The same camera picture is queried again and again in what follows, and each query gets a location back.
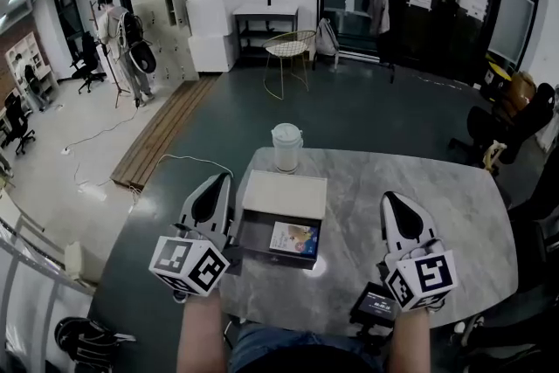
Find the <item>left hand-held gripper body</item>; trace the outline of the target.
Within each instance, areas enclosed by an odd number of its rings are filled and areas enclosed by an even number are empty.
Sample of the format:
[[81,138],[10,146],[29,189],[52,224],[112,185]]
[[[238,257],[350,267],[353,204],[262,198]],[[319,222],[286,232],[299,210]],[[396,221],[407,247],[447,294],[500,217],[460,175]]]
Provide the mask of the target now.
[[148,269],[172,290],[176,302],[185,302],[190,296],[208,297],[225,274],[241,273],[242,262],[237,245],[227,243],[219,250],[197,231],[191,238],[181,232],[157,240]]

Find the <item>black box with white lid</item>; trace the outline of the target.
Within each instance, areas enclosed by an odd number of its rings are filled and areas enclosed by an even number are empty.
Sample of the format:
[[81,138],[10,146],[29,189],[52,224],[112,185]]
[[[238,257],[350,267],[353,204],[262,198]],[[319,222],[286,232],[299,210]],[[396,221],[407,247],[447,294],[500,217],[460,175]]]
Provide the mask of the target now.
[[[311,271],[319,258],[321,226],[326,217],[328,180],[252,170],[241,201],[238,242],[245,255],[269,264]],[[269,249],[274,223],[316,227],[313,257]]]

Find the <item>person's right forearm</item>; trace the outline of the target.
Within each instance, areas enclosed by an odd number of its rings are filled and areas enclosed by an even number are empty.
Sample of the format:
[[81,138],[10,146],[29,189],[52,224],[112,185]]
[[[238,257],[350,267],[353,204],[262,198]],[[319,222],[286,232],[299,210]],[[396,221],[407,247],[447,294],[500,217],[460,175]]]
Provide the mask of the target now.
[[387,371],[431,373],[430,315],[425,308],[396,318]]

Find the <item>black display device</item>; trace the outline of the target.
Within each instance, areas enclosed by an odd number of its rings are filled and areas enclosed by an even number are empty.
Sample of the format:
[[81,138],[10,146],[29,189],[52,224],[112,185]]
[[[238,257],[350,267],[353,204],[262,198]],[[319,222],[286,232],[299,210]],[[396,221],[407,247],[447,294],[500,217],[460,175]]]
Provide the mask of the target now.
[[349,313],[349,321],[372,328],[375,325],[392,328],[397,317],[398,303],[391,292],[369,282]]

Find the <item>brown wooden platform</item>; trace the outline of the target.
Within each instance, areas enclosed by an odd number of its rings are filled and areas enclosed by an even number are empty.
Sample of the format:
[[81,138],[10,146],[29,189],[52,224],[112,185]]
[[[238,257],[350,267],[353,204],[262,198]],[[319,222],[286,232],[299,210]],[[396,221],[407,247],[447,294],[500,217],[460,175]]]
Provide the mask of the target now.
[[114,168],[109,179],[122,188],[143,190],[160,158],[216,84],[220,74],[184,81],[158,109]]

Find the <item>beige cardboard piece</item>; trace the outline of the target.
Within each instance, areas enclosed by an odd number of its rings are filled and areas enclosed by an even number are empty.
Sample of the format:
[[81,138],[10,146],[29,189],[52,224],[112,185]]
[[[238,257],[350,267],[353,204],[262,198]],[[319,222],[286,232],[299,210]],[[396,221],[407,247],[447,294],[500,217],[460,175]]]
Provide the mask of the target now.
[[75,241],[65,248],[65,271],[73,280],[98,283],[104,262],[93,252]]

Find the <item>black tripod stand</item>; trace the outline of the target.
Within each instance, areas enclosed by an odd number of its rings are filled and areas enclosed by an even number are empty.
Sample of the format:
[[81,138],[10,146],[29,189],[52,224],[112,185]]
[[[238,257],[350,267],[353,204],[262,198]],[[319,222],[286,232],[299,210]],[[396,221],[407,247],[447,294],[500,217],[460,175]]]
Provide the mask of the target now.
[[96,50],[99,56],[100,64],[102,66],[103,72],[107,75],[107,77],[112,81],[115,89],[116,89],[116,97],[114,102],[114,107],[117,108],[119,106],[119,101],[122,96],[126,96],[130,94],[130,91],[127,90],[122,85],[120,78],[117,76],[118,69],[114,66],[114,63],[111,60],[111,57],[108,55],[107,48],[102,44],[98,43],[96,46]]

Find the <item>white metal shelf rack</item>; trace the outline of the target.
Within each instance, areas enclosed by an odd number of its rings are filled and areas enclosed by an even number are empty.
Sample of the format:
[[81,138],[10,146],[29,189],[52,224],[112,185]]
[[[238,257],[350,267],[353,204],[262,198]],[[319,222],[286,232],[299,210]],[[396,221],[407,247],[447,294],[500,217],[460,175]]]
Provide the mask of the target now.
[[74,373],[54,329],[86,317],[93,294],[0,218],[0,373]]

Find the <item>brown paper bag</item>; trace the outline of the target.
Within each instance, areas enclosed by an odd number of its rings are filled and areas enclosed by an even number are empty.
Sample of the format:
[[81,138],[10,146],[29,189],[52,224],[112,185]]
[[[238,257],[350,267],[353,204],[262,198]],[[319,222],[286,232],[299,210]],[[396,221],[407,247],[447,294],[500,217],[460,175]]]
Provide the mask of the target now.
[[533,99],[536,85],[529,73],[517,72],[511,76],[507,100],[516,112],[522,110]]

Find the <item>yellow black crate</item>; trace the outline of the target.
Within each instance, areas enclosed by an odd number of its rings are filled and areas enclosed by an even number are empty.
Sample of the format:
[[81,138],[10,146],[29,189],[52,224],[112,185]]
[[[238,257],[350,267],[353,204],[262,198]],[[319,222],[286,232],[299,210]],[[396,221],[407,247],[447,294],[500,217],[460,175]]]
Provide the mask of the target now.
[[488,94],[504,93],[512,82],[511,76],[491,59],[486,60],[487,71],[481,89]]

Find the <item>black office chair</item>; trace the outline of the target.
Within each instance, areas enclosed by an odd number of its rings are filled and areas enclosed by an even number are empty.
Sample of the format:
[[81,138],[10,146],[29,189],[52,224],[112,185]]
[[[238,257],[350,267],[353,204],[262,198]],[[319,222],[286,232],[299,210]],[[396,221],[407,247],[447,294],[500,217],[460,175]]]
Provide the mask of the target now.
[[35,131],[29,128],[29,122],[22,109],[21,97],[10,93],[5,101],[5,116],[10,124],[7,142],[17,141],[16,156],[24,155],[29,142],[36,141]]
[[91,84],[94,81],[103,82],[105,80],[105,73],[97,73],[99,67],[98,53],[96,50],[95,40],[89,31],[85,31],[82,36],[82,52],[80,58],[83,66],[76,69],[72,74],[72,79],[83,79],[83,84],[78,90],[81,94],[82,89],[85,87],[87,92],[91,92]]

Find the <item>white top side table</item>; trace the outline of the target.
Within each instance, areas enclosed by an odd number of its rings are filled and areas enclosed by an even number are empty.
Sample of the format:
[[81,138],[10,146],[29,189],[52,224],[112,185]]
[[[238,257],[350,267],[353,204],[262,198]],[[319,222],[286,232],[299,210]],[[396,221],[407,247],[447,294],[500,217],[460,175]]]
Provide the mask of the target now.
[[291,4],[244,3],[233,12],[241,59],[264,58],[265,43],[298,30],[299,7]]

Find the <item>black clothes rack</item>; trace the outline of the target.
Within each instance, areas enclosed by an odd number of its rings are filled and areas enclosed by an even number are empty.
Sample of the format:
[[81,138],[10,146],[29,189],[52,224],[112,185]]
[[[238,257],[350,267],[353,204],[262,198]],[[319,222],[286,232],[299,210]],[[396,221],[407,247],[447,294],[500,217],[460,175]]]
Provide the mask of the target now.
[[344,10],[345,0],[316,0],[316,26],[327,18],[334,30],[340,51],[331,59],[371,63],[389,71],[390,83],[396,78],[396,65],[402,57],[401,34],[405,0],[390,0],[390,30],[378,37],[369,32],[370,18],[363,0],[355,0],[355,11]]

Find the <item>wooden coat stand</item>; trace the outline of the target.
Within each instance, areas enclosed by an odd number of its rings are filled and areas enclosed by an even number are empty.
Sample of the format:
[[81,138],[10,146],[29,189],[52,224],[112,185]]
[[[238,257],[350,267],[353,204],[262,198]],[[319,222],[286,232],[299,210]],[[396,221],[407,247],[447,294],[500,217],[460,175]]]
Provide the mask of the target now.
[[98,18],[97,18],[97,15],[96,15],[97,1],[93,1],[93,2],[90,1],[89,5],[90,5],[90,10],[91,10],[91,21],[93,22],[95,39],[96,39],[97,42],[100,42],[100,39],[99,39],[99,22],[98,22]]

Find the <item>white bookshelf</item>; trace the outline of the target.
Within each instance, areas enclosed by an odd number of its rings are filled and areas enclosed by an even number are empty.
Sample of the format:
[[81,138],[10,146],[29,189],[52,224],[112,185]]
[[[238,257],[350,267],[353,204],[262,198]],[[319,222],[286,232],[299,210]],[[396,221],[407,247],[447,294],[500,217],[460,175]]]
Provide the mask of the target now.
[[5,53],[5,60],[10,68],[12,77],[16,82],[17,90],[28,100],[29,97],[24,92],[23,85],[19,83],[16,76],[16,56],[18,54],[21,54],[23,60],[33,67],[34,73],[44,91],[50,98],[54,99],[58,94],[59,84],[51,66],[46,62],[46,59],[39,50],[38,41],[36,40],[33,32],[30,32],[24,38],[19,40]]

